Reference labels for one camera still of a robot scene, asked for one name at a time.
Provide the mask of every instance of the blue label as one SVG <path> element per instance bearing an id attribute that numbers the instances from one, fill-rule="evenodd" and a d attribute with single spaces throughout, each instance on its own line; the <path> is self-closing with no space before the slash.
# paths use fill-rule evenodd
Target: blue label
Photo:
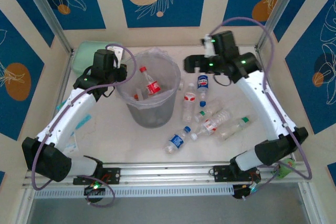
<path id="1" fill-rule="evenodd" d="M 175 146 L 177 148 L 180 148 L 181 145 L 184 143 L 182 138 L 180 138 L 178 135 L 175 135 L 171 140 L 170 142 L 172 142 L 173 144 L 175 144 Z"/>
<path id="2" fill-rule="evenodd" d="M 209 88 L 208 87 L 208 76 L 205 74 L 197 78 L 197 88 Z"/>

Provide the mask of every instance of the blue bottle cap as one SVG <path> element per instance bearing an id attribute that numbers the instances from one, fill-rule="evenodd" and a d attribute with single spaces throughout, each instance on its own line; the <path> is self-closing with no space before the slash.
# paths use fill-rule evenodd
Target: blue bottle cap
<path id="1" fill-rule="evenodd" d="M 184 127 L 184 130 L 188 133 L 191 131 L 191 129 L 188 126 Z"/>

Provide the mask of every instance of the coca-cola bottle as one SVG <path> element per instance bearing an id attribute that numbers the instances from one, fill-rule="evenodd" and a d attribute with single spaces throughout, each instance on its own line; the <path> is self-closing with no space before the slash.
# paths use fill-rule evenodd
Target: coca-cola bottle
<path id="1" fill-rule="evenodd" d="M 146 67 L 141 67 L 140 72 L 143 74 L 144 85 L 147 89 L 148 96 L 152 96 L 154 94 L 158 94 L 161 91 L 161 88 L 157 81 L 147 73 Z"/>

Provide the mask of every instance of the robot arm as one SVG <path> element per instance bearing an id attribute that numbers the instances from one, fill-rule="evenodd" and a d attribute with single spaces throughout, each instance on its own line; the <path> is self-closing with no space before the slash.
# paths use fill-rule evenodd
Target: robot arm
<path id="1" fill-rule="evenodd" d="M 126 79 L 125 65 L 119 65 L 113 51 L 100 49 L 94 54 L 93 65 L 85 70 L 73 85 L 70 97 L 60 109 L 53 120 L 35 138 L 27 137 L 22 143 L 22 149 L 29 169 L 32 169 L 33 160 L 40 143 L 46 135 L 48 139 L 39 156 L 36 172 L 56 182 L 62 181 L 71 175 L 94 175 L 100 177 L 102 162 L 90 157 L 69 158 L 64 155 L 68 140 L 75 127 L 95 105 L 108 88 L 98 88 L 88 91 L 80 96 L 85 90 L 102 84 L 110 84 L 115 81 Z M 50 128 L 57 122 L 50 133 Z"/>
<path id="2" fill-rule="evenodd" d="M 231 31 L 215 34 L 210 38 L 207 35 L 202 43 L 205 46 L 205 55 L 191 55 L 185 58 L 185 71 L 193 73 L 195 67 L 199 67 L 200 72 L 223 73 L 228 76 L 250 99 L 266 130 L 268 140 L 230 160 L 231 172 L 238 176 L 259 165 L 272 165 L 294 152 L 297 146 L 286 127 L 289 127 L 300 144 L 308 137 L 308 132 L 304 127 L 297 128 L 289 119 L 268 85 L 266 90 L 263 89 L 264 73 L 256 57 L 252 53 L 240 55 Z M 283 125 L 266 92 L 286 118 L 287 125 Z"/>

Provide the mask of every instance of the water bottle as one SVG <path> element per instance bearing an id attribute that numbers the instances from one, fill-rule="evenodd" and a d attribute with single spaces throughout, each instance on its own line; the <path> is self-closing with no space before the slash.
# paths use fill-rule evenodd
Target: water bottle
<path id="1" fill-rule="evenodd" d="M 211 102 L 209 102 L 202 111 L 199 111 L 195 115 L 195 121 L 199 123 L 205 119 L 208 119 L 214 114 L 216 114 L 218 111 L 220 111 L 222 108 L 223 108 L 223 102 L 221 101 L 221 99 L 216 98 Z"/>
<path id="2" fill-rule="evenodd" d="M 157 81 L 147 73 L 146 67 L 141 67 L 140 72 L 143 74 L 144 86 L 147 89 L 148 96 L 158 94 L 161 91 L 161 88 Z"/>
<path id="3" fill-rule="evenodd" d="M 183 130 L 176 132 L 167 142 L 164 150 L 167 154 L 175 153 L 185 143 L 186 136 L 190 132 L 190 128 L 187 126 Z"/>
<path id="4" fill-rule="evenodd" d="M 195 85 L 193 83 L 189 83 L 188 88 L 184 93 L 183 110 L 182 110 L 183 122 L 187 123 L 191 122 L 192 117 L 194 115 L 195 101 L 196 101 Z"/>
<path id="5" fill-rule="evenodd" d="M 235 133 L 243 130 L 251 123 L 249 117 L 236 119 L 229 124 L 223 124 L 217 128 L 215 135 L 219 140 L 226 140 Z"/>
<path id="6" fill-rule="evenodd" d="M 208 76 L 200 74 L 197 78 L 197 91 L 199 95 L 199 105 L 204 107 L 206 105 L 206 94 L 208 92 Z"/>
<path id="7" fill-rule="evenodd" d="M 213 134 L 217 127 L 219 127 L 224 122 L 227 122 L 231 118 L 231 113 L 227 110 L 222 109 L 212 118 L 207 119 L 204 123 L 200 124 L 195 133 L 191 134 L 192 140 L 197 140 L 200 136 L 210 136 Z"/>

